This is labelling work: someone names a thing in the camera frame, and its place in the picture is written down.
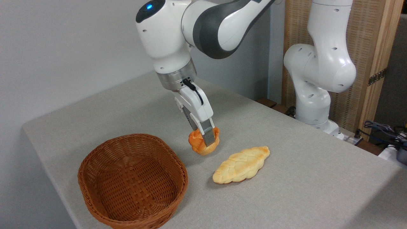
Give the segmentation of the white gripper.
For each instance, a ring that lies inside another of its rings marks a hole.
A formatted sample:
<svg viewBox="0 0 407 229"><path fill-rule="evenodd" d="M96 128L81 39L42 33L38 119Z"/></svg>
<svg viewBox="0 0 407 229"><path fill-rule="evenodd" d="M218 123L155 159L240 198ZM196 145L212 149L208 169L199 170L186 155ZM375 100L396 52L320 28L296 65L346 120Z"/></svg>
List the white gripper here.
<svg viewBox="0 0 407 229"><path fill-rule="evenodd" d="M174 96L181 111L183 111L183 108L189 110L185 112L189 124L193 130L199 129L204 143L208 147L215 142L215 134L213 132L215 126L211 118L213 110L204 91L196 84L192 85L195 86L196 90L183 87L174 92Z"/></svg>

